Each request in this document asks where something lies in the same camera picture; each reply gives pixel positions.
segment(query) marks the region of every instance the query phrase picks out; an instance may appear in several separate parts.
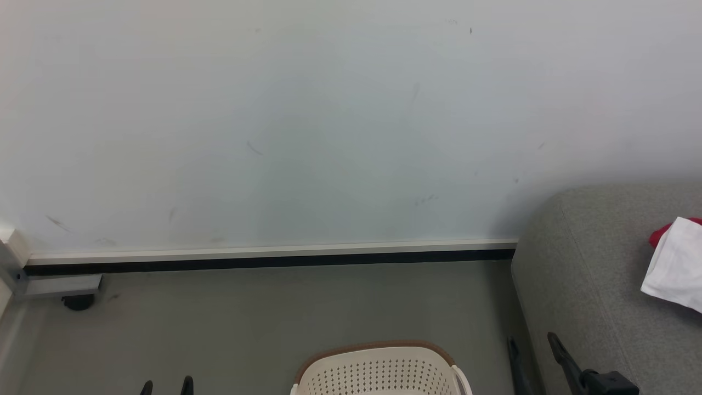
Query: white cloth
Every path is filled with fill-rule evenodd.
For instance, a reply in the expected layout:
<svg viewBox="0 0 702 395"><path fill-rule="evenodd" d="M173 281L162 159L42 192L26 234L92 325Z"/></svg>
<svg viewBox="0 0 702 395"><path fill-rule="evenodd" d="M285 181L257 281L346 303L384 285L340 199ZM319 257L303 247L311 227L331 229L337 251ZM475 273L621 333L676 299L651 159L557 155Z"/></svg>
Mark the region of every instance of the white cloth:
<svg viewBox="0 0 702 395"><path fill-rule="evenodd" d="M702 313L702 226L677 218L658 242L641 291Z"/></svg>

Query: caster wheel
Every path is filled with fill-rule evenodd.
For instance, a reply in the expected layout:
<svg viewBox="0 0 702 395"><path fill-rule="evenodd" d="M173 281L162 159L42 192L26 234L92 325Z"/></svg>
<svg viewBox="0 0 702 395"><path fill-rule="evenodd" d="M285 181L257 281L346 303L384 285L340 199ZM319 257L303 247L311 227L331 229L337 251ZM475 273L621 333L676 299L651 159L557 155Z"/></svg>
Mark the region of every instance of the caster wheel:
<svg viewBox="0 0 702 395"><path fill-rule="evenodd" d="M95 302L95 294L62 297L63 305L73 311L83 311Z"/></svg>

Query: brown basket rim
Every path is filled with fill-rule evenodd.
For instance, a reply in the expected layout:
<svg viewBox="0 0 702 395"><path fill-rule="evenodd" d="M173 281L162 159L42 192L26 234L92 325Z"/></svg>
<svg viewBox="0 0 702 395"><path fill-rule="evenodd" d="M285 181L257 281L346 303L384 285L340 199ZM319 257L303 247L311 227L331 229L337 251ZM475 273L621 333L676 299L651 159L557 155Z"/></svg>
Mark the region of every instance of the brown basket rim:
<svg viewBox="0 0 702 395"><path fill-rule="evenodd" d="M361 343L361 344L353 344L350 346L338 347L335 349L323 351L321 353L315 354L314 356L308 358L302 364L302 367L300 367L300 370L298 370L298 374L295 376L295 384L300 384L300 381L303 379L303 375L305 374L305 371L307 371L307 369L313 363L319 361L320 359L327 358L329 356L339 355L339 354L346 354L346 353L350 353L353 351L386 349L386 348L390 348L390 347L422 347L424 349L429 349L429 350L439 354L449 364L449 366L453 366L456 364L456 362L449 355L449 353L447 353L443 348L437 346L436 344L434 344L432 342L426 342L425 340L388 340L385 342Z"/></svg>

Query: metal bracket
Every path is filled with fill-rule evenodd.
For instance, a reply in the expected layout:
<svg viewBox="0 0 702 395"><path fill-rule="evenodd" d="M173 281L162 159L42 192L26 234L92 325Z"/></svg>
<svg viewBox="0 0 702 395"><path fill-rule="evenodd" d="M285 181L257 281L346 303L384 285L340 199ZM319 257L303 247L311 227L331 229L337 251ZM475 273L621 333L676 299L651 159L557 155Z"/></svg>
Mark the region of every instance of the metal bracket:
<svg viewBox="0 0 702 395"><path fill-rule="evenodd" d="M27 277L24 265L29 258L27 245L15 230L0 230L0 280L16 299L64 297L95 294L102 274L57 278Z"/></svg>

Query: white plastic laundry basket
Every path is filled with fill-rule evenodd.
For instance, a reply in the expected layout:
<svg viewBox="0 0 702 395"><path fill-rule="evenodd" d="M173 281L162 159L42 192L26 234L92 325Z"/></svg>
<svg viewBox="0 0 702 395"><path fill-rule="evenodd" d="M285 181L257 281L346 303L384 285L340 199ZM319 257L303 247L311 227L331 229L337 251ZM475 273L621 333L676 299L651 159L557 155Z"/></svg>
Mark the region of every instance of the white plastic laundry basket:
<svg viewBox="0 0 702 395"><path fill-rule="evenodd" d="M441 347L422 341L358 344L318 354L298 372L290 395L472 395Z"/></svg>

